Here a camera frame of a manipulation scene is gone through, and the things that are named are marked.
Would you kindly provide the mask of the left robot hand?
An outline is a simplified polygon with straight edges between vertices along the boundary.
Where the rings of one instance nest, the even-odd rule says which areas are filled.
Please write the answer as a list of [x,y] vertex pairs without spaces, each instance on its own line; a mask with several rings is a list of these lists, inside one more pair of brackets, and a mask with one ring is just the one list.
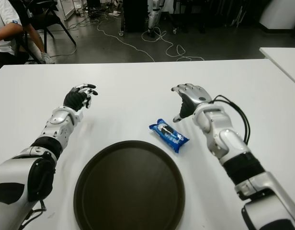
[[98,95],[96,86],[93,84],[82,84],[73,87],[65,96],[63,106],[79,111],[83,107],[89,108],[91,105],[91,97]]

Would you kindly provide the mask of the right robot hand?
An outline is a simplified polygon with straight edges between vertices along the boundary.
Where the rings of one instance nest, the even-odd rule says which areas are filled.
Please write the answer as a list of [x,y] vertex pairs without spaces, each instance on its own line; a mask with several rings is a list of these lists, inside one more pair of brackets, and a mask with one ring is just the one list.
[[212,98],[208,92],[201,86],[195,86],[190,83],[179,84],[171,88],[182,99],[180,112],[173,118],[173,122],[180,122],[182,119],[194,114],[200,104],[211,102]]

